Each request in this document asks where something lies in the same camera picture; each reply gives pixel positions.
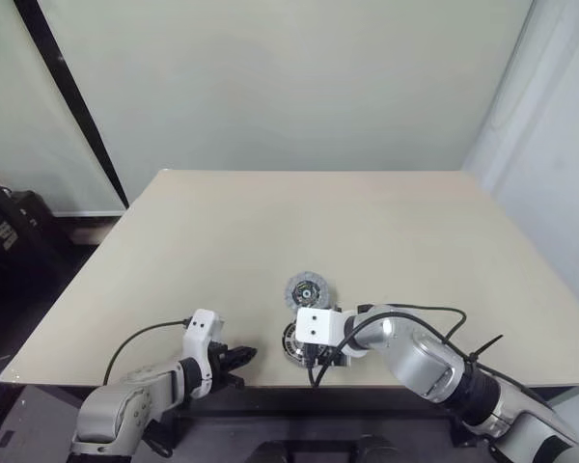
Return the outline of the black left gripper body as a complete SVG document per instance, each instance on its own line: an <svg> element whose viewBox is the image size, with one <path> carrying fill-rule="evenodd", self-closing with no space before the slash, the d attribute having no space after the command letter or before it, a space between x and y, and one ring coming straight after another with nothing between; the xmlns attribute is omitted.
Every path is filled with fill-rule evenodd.
<svg viewBox="0 0 579 463"><path fill-rule="evenodd" d="M212 341L208 345L207 355L211 371L212 387L227 387L229 371L225 366L225 357L229 348L225 343Z"/></svg>

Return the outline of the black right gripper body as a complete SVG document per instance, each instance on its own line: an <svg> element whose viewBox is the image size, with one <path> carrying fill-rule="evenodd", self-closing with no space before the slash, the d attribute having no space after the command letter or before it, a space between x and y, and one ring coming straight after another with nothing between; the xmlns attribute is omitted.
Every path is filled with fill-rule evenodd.
<svg viewBox="0 0 579 463"><path fill-rule="evenodd" d="M322 367L330 359L332 367L347 367L349 359L344 353L333 356L334 348L321 344L302 345L303 363L306 368Z"/></svg>

